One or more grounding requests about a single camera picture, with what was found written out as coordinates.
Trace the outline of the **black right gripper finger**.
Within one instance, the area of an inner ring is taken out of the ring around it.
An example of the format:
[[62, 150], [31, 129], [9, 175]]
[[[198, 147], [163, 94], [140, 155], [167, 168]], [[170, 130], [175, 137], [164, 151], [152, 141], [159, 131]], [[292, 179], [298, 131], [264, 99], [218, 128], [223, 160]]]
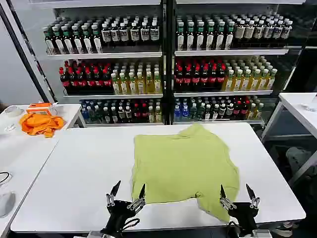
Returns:
[[226, 197], [225, 190], [224, 190], [222, 184], [220, 185], [220, 199], [219, 199], [219, 201], [226, 211], [233, 210], [233, 209], [237, 208], [237, 206], [229, 198]]
[[248, 184], [246, 184], [246, 188], [247, 188], [247, 192], [248, 192], [248, 195], [250, 197], [250, 200], [251, 200], [250, 207], [251, 208], [258, 208], [259, 203], [260, 203], [260, 198], [256, 197], [254, 191], [250, 188], [250, 186]]

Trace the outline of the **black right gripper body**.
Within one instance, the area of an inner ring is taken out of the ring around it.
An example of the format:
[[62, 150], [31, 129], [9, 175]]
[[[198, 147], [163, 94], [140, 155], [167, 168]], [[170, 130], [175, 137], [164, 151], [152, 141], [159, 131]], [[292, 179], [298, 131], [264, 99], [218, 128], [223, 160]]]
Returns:
[[257, 229], [254, 217], [258, 214], [259, 209], [250, 202], [234, 202], [233, 206], [228, 209], [228, 214], [237, 219], [239, 226], [245, 231]]

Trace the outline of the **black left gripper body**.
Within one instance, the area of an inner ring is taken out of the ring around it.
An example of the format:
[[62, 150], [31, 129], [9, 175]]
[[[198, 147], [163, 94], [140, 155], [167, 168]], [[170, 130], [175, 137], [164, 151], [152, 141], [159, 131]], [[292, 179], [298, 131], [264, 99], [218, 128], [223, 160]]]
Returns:
[[106, 226], [100, 230], [103, 235], [120, 235], [124, 230], [139, 224], [140, 219], [135, 218], [141, 210], [128, 210], [127, 206], [132, 202], [115, 200], [114, 206], [108, 206], [110, 214]]

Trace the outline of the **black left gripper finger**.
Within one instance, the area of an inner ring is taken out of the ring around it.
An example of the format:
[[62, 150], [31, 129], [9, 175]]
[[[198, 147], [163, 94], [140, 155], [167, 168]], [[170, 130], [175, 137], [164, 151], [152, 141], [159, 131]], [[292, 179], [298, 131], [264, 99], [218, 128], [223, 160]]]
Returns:
[[133, 201], [130, 205], [127, 206], [128, 210], [141, 210], [146, 205], [145, 188], [146, 188], [146, 185], [143, 184], [139, 194], [139, 198], [137, 198], [135, 201]]
[[120, 187], [121, 181], [119, 180], [112, 188], [110, 193], [106, 194], [106, 201], [107, 201], [107, 206], [114, 206], [114, 197], [116, 196], [119, 187]]

